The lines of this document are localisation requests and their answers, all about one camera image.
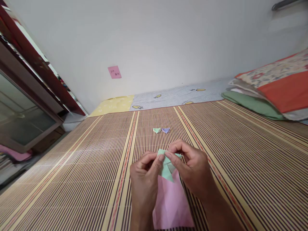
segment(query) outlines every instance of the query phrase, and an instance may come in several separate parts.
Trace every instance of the fingernail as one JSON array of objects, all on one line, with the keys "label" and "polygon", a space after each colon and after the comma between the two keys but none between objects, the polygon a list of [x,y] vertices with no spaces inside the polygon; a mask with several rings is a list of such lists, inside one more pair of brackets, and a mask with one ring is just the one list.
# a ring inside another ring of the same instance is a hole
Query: fingernail
[{"label": "fingernail", "polygon": [[165,158],[165,155],[159,155],[158,160],[159,160],[159,161],[163,161],[164,158]]},{"label": "fingernail", "polygon": [[171,157],[171,153],[168,152],[168,151],[165,152],[165,155],[166,155],[168,158]]}]

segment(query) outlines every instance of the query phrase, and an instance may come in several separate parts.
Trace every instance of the pink sticky note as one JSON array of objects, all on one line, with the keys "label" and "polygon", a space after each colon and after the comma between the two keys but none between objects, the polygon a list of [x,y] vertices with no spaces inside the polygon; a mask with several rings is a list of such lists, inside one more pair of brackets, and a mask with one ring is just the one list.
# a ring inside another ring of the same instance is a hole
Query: pink sticky note
[{"label": "pink sticky note", "polygon": [[110,73],[112,79],[122,78],[118,66],[108,67],[108,70],[109,70],[109,73]]},{"label": "pink sticky note", "polygon": [[158,193],[153,210],[154,229],[194,227],[178,170],[173,172],[172,177],[174,183],[158,176]]}]

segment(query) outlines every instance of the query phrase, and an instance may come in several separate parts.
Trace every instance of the wrist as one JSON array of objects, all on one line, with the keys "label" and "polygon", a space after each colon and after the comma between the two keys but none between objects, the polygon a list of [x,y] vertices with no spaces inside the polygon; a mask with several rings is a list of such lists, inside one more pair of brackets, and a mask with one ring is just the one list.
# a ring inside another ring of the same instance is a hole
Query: wrist
[{"label": "wrist", "polygon": [[200,198],[200,201],[203,204],[203,206],[213,203],[218,199],[220,199],[221,197],[221,194],[219,192],[219,189],[215,183],[212,174],[210,174],[209,177],[206,179],[205,185],[206,187],[204,190],[204,194],[202,195],[202,198]]},{"label": "wrist", "polygon": [[131,231],[154,230],[152,212],[137,212],[132,210]]}]

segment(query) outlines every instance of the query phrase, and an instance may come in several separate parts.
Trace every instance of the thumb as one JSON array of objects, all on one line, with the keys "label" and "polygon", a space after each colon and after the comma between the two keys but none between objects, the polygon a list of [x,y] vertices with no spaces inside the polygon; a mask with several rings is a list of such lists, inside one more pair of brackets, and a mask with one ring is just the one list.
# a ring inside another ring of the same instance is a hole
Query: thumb
[{"label": "thumb", "polygon": [[160,173],[161,168],[163,167],[164,159],[165,155],[157,155],[147,174],[157,177]]},{"label": "thumb", "polygon": [[165,152],[166,157],[169,158],[173,166],[179,171],[181,176],[187,175],[187,171],[189,170],[189,167],[181,161],[180,158],[178,158],[174,153]]}]

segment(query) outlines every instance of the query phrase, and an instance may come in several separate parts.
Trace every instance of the folded blanket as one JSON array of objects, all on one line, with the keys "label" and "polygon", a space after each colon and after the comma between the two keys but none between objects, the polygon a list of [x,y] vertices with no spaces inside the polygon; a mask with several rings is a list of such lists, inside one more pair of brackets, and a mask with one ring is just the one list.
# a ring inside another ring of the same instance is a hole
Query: folded blanket
[{"label": "folded blanket", "polygon": [[221,96],[269,119],[286,120],[283,115],[265,99],[248,96],[235,91],[223,92]]}]

